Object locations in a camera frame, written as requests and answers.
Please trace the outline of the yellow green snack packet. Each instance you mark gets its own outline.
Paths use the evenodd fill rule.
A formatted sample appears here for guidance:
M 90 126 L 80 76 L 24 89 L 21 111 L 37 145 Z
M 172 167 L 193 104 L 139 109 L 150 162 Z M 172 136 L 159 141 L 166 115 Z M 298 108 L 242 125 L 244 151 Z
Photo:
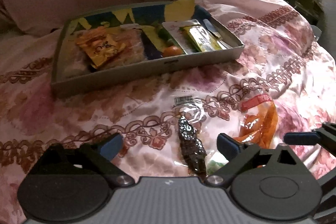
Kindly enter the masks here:
M 200 52 L 220 51 L 222 47 L 218 40 L 202 25 L 185 26 L 180 28 L 182 34 Z

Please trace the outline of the green sausage stick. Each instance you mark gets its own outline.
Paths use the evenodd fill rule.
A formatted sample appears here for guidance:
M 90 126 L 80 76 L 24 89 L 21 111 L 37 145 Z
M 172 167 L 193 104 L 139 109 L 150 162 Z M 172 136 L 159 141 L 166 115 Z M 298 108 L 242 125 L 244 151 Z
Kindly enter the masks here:
M 166 47 L 171 47 L 175 45 L 174 39 L 171 37 L 169 32 L 163 27 L 163 25 L 159 24 L 156 26 L 156 32 L 158 37 L 165 42 Z

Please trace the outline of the pink floral bedsheet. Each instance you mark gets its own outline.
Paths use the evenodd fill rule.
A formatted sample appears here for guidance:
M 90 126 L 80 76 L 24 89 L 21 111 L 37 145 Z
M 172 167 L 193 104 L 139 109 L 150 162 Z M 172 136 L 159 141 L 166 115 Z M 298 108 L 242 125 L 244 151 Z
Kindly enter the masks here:
M 133 177 L 185 176 L 175 130 L 176 97 L 198 97 L 196 123 L 214 165 L 217 135 L 236 135 L 242 96 L 262 88 L 278 123 L 273 145 L 290 131 L 335 121 L 335 61 L 309 23 L 283 0 L 195 0 L 244 43 L 239 59 L 133 81 L 56 100 L 50 89 L 60 31 L 41 38 L 1 32 L 1 223 L 25 216 L 17 189 L 52 143 L 74 148 L 119 132 L 125 146 L 114 163 Z

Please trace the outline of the orange red snack bag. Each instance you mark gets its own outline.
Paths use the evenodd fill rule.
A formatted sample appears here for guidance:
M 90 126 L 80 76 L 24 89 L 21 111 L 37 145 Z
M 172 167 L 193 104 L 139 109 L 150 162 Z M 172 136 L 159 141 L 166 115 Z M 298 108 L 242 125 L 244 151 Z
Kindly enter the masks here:
M 272 97 L 267 93 L 256 94 L 240 102 L 239 110 L 244 116 L 240 121 L 239 135 L 234 139 L 270 148 L 278 122 Z

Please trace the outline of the dark dried snack clear bag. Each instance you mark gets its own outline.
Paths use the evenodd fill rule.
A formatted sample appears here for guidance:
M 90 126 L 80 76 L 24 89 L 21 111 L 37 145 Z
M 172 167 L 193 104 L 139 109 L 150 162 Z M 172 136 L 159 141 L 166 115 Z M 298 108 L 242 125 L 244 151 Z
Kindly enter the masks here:
M 190 173 L 200 177 L 213 174 L 228 163 L 228 160 L 208 143 L 202 131 L 206 120 L 202 100 L 192 94 L 174 97 L 173 110 L 177 114 L 179 150 Z

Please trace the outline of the gold foil snack packet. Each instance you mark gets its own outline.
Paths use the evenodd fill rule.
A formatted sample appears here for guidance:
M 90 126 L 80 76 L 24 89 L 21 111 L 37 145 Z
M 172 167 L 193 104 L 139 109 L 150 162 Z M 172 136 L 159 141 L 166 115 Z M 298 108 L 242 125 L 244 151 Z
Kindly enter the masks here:
M 115 40 L 104 27 L 78 34 L 75 44 L 89 57 L 95 69 L 102 67 L 126 48 L 124 42 Z

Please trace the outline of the metal cartoon tin tray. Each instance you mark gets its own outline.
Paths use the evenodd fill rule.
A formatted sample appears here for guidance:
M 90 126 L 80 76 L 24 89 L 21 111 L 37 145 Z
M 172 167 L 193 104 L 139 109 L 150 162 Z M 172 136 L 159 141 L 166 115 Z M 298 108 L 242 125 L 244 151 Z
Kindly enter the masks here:
M 184 22 L 192 19 L 197 20 L 218 40 L 222 50 L 162 57 L 166 45 L 158 37 L 156 26 L 163 22 Z M 123 67 L 64 78 L 62 76 L 66 49 L 63 46 L 64 41 L 75 31 L 91 30 L 98 27 L 140 30 L 146 60 Z M 202 65 L 225 63 L 236 60 L 243 50 L 243 42 L 208 11 L 195 4 L 193 0 L 114 6 L 79 15 L 66 22 L 55 50 L 51 89 L 57 97 L 68 97 L 164 73 Z

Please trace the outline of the small orange fruit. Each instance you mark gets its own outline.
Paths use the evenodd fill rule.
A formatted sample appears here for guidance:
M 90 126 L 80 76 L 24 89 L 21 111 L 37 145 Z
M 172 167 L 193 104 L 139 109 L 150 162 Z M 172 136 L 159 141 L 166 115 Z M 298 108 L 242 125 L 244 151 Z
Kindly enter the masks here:
M 162 53 L 162 57 L 171 57 L 171 56 L 179 56 L 183 55 L 184 52 L 180 47 L 177 46 L 170 46 L 164 49 Z

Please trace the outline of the white tofu snack packet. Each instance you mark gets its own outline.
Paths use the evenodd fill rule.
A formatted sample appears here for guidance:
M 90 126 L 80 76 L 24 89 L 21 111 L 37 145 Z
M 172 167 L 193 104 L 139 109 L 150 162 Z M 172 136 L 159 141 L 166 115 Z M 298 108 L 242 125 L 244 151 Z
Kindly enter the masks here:
M 211 34 L 195 19 L 184 22 L 163 22 L 162 26 L 185 54 L 216 50 L 212 45 Z

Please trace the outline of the rice cracker snack bag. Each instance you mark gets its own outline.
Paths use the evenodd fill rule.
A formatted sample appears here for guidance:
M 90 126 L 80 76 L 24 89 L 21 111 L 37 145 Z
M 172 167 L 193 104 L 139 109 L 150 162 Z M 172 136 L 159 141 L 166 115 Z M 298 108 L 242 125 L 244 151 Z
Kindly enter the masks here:
M 64 41 L 62 76 L 72 78 L 146 60 L 138 29 L 98 27 L 75 31 Z

